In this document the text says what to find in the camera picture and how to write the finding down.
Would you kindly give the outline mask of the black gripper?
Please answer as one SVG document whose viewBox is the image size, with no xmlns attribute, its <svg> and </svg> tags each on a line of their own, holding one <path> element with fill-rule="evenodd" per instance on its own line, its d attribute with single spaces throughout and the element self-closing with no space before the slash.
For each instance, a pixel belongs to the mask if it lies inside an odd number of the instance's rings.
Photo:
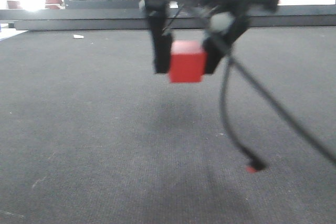
<svg viewBox="0 0 336 224">
<path fill-rule="evenodd" d="M 155 73 L 164 74 L 170 69 L 173 36 L 166 31 L 169 2 L 176 1 L 194 17 L 209 19 L 210 35 L 202 42 L 207 53 L 205 74 L 213 74 L 234 42 L 249 28 L 248 13 L 259 6 L 274 13 L 279 0 L 142 0 L 142 10 L 152 37 Z"/>
</svg>

